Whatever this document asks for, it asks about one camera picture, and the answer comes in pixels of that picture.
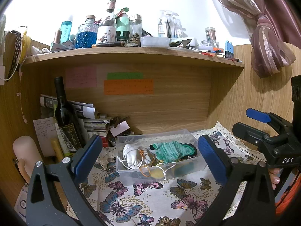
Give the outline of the orange sleeve forearm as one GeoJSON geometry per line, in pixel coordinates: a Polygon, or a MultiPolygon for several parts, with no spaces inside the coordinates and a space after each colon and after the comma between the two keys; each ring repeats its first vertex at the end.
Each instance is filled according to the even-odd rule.
{"type": "Polygon", "coordinates": [[[297,197],[298,192],[300,192],[300,174],[298,174],[292,185],[282,195],[280,201],[275,204],[276,216],[281,216],[288,209],[293,200],[297,197]]]}

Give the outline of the right hand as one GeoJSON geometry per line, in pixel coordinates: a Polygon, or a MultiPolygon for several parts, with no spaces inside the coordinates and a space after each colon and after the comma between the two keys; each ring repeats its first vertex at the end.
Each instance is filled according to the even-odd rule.
{"type": "Polygon", "coordinates": [[[275,190],[276,186],[280,182],[280,178],[278,177],[280,169],[279,168],[268,169],[268,172],[269,172],[272,188],[273,188],[273,190],[275,190]]]}

